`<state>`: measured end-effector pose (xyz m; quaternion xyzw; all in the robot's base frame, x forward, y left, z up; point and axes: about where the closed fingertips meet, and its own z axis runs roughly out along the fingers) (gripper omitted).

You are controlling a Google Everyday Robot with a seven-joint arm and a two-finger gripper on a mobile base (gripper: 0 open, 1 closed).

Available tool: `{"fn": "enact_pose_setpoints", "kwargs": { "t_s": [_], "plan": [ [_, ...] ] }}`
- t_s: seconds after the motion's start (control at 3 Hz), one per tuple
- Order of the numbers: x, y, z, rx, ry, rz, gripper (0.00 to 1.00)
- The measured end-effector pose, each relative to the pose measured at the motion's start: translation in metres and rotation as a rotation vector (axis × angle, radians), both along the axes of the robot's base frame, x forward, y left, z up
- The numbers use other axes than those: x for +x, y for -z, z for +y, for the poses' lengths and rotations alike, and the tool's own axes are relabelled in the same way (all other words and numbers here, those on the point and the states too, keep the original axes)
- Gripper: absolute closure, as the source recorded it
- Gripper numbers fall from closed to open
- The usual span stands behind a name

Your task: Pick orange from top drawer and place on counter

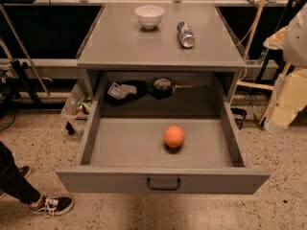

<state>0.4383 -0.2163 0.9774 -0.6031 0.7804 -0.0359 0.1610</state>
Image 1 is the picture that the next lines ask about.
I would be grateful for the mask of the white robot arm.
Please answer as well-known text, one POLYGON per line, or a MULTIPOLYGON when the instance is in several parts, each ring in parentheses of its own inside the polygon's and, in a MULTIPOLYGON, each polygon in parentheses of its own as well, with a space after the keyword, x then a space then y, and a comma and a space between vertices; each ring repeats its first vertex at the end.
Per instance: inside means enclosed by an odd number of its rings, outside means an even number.
POLYGON ((307 68, 307 4, 288 25, 284 39, 283 58, 295 67, 307 68))

